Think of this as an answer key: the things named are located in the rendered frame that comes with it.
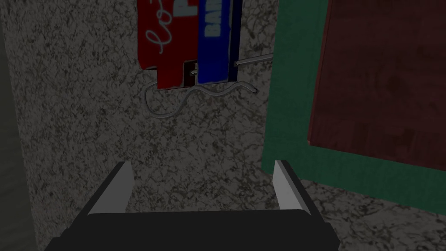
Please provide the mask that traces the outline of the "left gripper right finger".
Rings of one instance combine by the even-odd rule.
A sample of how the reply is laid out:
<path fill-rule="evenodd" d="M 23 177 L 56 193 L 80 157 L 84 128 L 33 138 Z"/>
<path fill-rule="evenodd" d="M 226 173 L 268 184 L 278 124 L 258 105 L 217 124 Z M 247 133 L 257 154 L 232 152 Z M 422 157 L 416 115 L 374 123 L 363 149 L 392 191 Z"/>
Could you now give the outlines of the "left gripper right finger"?
<path fill-rule="evenodd" d="M 304 200 L 303 187 L 293 168 L 285 160 L 275 160 L 272 183 L 281 210 L 310 210 Z"/>

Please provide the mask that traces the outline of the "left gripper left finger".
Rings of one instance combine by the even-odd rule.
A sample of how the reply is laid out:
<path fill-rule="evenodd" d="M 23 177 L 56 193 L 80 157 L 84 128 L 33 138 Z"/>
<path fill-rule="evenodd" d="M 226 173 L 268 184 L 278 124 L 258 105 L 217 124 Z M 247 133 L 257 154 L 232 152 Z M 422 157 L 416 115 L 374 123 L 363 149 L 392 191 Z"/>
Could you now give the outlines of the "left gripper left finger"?
<path fill-rule="evenodd" d="M 119 162 L 81 210 L 89 214 L 124 213 L 135 184 L 131 162 Z"/>

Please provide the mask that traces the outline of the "brown wooden panel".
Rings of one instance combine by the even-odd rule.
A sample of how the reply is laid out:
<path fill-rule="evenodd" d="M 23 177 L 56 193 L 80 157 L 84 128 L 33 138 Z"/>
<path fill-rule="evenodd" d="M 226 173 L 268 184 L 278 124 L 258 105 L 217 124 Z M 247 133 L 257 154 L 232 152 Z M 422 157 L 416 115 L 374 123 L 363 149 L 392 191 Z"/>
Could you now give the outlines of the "brown wooden panel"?
<path fill-rule="evenodd" d="M 446 171 L 446 0 L 329 0 L 307 141 Z"/>

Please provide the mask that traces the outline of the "blue book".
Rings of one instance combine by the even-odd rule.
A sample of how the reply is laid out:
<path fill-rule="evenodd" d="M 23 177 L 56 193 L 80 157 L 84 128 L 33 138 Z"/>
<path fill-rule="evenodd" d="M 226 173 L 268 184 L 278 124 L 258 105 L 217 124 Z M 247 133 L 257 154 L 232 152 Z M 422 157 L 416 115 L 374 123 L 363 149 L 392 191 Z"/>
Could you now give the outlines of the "blue book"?
<path fill-rule="evenodd" d="M 232 0 L 199 0 L 199 85 L 221 83 L 229 77 Z"/>

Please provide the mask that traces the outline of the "red book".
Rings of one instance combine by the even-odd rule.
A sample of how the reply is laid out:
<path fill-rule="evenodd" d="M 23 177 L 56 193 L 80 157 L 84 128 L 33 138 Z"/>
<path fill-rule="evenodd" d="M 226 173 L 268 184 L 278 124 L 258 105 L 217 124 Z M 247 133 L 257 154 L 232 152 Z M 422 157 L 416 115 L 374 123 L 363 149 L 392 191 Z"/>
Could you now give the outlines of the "red book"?
<path fill-rule="evenodd" d="M 199 0 L 137 0 L 138 61 L 157 89 L 196 85 Z"/>

